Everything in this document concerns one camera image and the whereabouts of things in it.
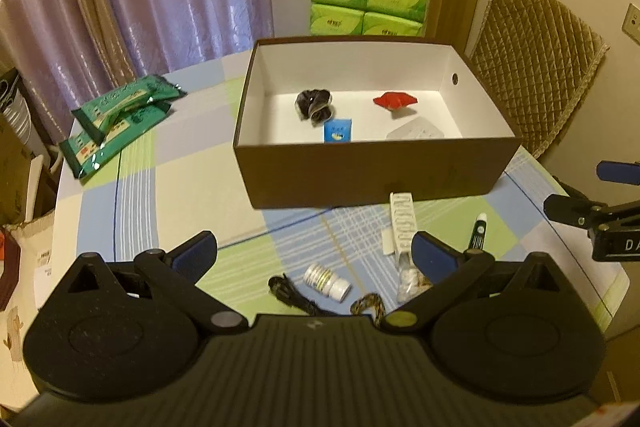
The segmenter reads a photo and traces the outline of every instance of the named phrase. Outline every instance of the electrical socket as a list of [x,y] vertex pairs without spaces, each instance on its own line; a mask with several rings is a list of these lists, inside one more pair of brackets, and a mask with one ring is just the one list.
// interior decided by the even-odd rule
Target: electrical socket
[[633,4],[629,5],[626,11],[625,21],[622,24],[622,31],[640,44],[640,8]]

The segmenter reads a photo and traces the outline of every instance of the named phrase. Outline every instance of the ribbed black surface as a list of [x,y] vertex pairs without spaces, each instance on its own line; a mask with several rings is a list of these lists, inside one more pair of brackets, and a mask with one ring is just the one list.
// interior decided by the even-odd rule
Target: ribbed black surface
[[45,395],[13,425],[568,427],[593,409],[585,397],[516,406],[476,396],[443,377],[417,340],[367,317],[263,315],[248,333],[210,341],[153,395],[101,405]]

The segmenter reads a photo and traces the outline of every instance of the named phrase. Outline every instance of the plaid tablecloth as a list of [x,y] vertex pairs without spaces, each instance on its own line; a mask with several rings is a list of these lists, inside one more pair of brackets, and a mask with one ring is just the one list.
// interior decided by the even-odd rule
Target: plaid tablecloth
[[[85,185],[65,166],[54,227],[53,277],[59,280],[76,255],[97,251],[126,261],[146,248],[171,250],[201,230],[219,244],[218,260],[198,286],[253,320],[257,313],[290,313],[269,294],[269,277],[287,273],[322,307],[348,313],[370,291],[396,308],[398,273],[382,253],[388,205],[332,210],[254,210],[232,149],[250,52],[168,74],[190,94],[174,112],[129,145]],[[545,198],[561,188],[524,149],[518,150],[485,196],[421,201],[418,228],[459,250],[476,217],[488,216],[484,249],[498,259],[522,260],[547,251],[561,266],[601,328],[606,328],[628,288],[620,264],[591,260],[584,231],[550,223]],[[323,298],[302,283],[318,262],[353,283],[345,302]]]

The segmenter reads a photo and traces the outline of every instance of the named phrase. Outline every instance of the open box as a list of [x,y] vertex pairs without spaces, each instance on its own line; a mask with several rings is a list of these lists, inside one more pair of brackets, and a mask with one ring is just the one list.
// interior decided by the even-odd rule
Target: open box
[[[324,143],[322,125],[300,120],[299,92],[328,89],[335,118],[353,121],[351,142]],[[375,105],[385,91],[418,103],[400,112]],[[442,139],[388,140],[423,116]],[[299,37],[256,42],[234,136],[255,208],[388,203],[486,194],[520,137],[451,47],[420,38]]]

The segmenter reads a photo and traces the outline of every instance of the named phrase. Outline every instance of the quilted chair cover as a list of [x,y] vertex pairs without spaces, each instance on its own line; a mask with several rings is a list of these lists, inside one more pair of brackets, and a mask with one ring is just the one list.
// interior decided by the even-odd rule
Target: quilted chair cover
[[489,0],[471,61],[538,158],[569,122],[608,49],[557,0]]

